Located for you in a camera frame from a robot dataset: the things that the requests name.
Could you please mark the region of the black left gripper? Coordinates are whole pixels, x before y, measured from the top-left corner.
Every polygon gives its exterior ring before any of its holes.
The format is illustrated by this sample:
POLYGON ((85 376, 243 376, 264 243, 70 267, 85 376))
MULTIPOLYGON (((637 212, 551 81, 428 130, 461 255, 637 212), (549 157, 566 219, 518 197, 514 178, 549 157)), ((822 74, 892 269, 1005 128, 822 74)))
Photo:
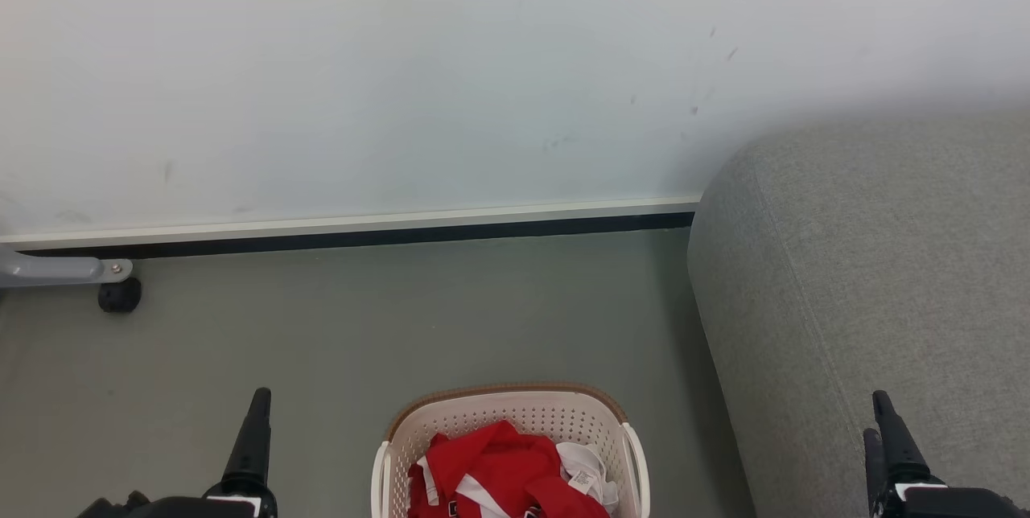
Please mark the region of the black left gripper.
POLYGON ((268 486, 271 459, 271 390, 258 388, 237 434, 220 481, 205 495, 148 499, 134 490, 116 504, 99 497, 80 517, 277 517, 268 486))

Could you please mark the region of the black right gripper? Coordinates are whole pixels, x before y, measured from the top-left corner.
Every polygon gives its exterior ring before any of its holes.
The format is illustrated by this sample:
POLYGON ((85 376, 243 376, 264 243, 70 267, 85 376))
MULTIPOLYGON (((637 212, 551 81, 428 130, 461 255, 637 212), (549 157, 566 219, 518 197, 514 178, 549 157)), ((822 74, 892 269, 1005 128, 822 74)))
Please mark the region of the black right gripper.
POLYGON ((887 391, 872 394, 876 429, 863 431, 866 500, 876 517, 1027 517, 986 488, 931 484, 932 474, 887 391))

